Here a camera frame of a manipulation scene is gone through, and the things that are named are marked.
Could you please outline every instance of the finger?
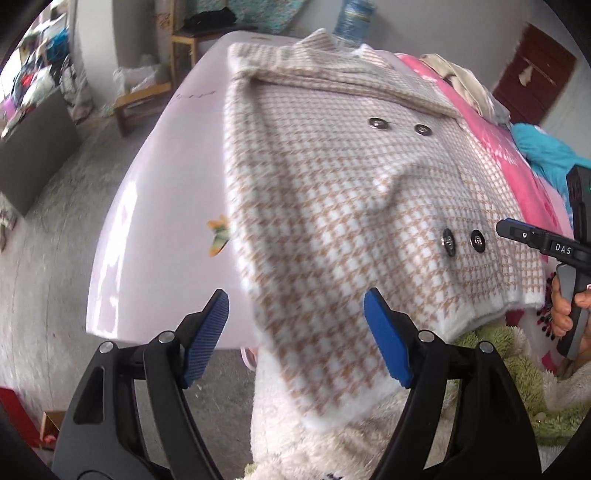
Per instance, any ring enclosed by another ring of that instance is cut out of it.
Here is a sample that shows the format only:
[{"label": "finger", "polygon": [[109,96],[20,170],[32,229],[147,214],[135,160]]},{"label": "finger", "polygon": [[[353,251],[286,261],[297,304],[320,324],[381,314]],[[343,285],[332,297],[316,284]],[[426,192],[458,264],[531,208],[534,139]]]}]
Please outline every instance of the finger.
[{"label": "finger", "polygon": [[573,321],[566,315],[561,315],[560,313],[552,315],[552,324],[566,332],[573,327]]},{"label": "finger", "polygon": [[560,293],[560,280],[558,275],[555,275],[552,279],[552,292]]},{"label": "finger", "polygon": [[570,314],[570,302],[565,299],[560,292],[552,293],[552,309],[562,315]]},{"label": "finger", "polygon": [[558,328],[556,325],[552,326],[552,333],[558,338],[562,338],[566,335],[566,332],[562,328]]},{"label": "finger", "polygon": [[577,306],[582,309],[588,309],[591,307],[591,291],[582,291],[574,296],[574,302]]}]

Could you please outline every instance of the gray floor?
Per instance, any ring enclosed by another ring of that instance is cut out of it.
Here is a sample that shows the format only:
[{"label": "gray floor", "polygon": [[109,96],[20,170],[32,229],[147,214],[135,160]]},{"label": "gray floor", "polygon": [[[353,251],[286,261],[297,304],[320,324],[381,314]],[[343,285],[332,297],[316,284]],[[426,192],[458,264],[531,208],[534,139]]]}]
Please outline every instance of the gray floor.
[{"label": "gray floor", "polygon": [[[117,188],[156,119],[125,139],[113,119],[79,126],[84,143],[51,180],[26,218],[8,232],[0,255],[0,385],[14,388],[39,424],[43,410],[68,406],[101,342],[85,332],[86,300],[96,243]],[[238,351],[214,354],[187,400],[226,478],[252,461],[254,375]],[[166,464],[143,382],[138,404],[153,461]]]}]

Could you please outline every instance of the pink blanket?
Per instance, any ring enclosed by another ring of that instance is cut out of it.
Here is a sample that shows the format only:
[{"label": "pink blanket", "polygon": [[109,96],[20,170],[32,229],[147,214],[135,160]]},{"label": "pink blanket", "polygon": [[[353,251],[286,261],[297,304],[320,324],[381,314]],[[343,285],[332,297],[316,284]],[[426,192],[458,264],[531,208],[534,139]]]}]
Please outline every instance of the pink blanket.
[{"label": "pink blanket", "polygon": [[460,111],[472,134],[499,164],[517,199],[525,222],[554,233],[571,235],[561,228],[562,222],[558,221],[542,181],[532,172],[515,147],[511,134],[484,120],[445,80],[422,61],[406,54],[400,54],[398,57],[421,77],[436,82],[440,90]]}]

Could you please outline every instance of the water bottle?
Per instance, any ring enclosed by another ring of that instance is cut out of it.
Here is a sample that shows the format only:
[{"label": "water bottle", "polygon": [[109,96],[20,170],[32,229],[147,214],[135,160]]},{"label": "water bottle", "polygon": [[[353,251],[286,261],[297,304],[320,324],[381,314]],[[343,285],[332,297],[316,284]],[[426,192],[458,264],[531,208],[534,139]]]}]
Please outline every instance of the water bottle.
[{"label": "water bottle", "polygon": [[369,22],[376,6],[371,0],[343,0],[333,35],[337,43],[357,48],[367,38]]}]

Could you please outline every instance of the beige houndstooth fabric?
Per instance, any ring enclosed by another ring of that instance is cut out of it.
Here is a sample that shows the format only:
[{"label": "beige houndstooth fabric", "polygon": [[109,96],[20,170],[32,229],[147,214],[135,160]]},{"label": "beige houndstooth fabric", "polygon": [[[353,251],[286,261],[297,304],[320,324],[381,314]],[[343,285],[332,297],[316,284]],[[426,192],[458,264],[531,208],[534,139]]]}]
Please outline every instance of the beige houndstooth fabric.
[{"label": "beige houndstooth fabric", "polygon": [[[544,299],[537,253],[496,237],[498,220],[522,219],[515,198],[435,85],[394,72],[367,47],[331,51],[324,68],[324,52],[309,45],[326,39],[235,44],[225,111],[239,269],[312,429],[360,418],[400,387],[363,317],[367,289],[446,341]],[[360,73],[370,70],[379,85]],[[390,129],[370,128],[370,117]],[[433,134],[417,134],[417,124]],[[445,228],[454,258],[441,244]],[[470,244],[474,229],[483,254]]]}]

